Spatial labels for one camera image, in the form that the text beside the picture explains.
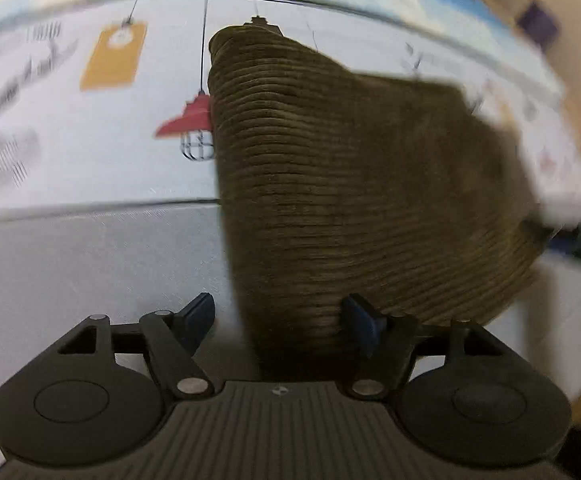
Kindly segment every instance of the hanging wire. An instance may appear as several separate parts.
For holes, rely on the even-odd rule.
[[[200,92],[204,91],[204,47],[206,43],[206,15],[208,14],[208,0],[204,0],[204,25],[202,28],[202,68],[200,69]]]
[[[137,2],[138,2],[138,0],[135,0],[135,3],[132,6],[132,10],[130,11],[128,18],[126,18],[124,20],[123,25],[132,25],[132,13],[135,12],[135,7],[137,7]]]

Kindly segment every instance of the orange tag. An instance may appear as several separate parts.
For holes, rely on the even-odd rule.
[[[95,90],[132,84],[145,37],[145,23],[105,28],[84,70],[79,89]]]

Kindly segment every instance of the ribbed black plastic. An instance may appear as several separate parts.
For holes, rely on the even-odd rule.
[[[334,383],[228,382],[211,399],[179,403],[150,442],[112,462],[0,468],[0,480],[566,478],[549,463],[472,470],[444,462],[400,433],[382,404],[349,399]]]

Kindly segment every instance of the wall mural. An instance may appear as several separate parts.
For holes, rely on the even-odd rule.
[[[253,22],[352,70],[458,85],[473,113],[518,133],[538,197],[581,209],[581,157],[555,104],[457,50],[288,2],[112,0],[0,32],[0,217],[216,200],[207,43]]]

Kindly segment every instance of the round pad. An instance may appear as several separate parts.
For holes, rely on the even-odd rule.
[[[570,427],[568,399],[547,378],[500,357],[431,370],[402,389],[397,415],[434,454],[481,467],[550,457]]]
[[[48,466],[88,465],[132,450],[164,412],[142,374],[88,355],[33,362],[0,388],[0,446]]]

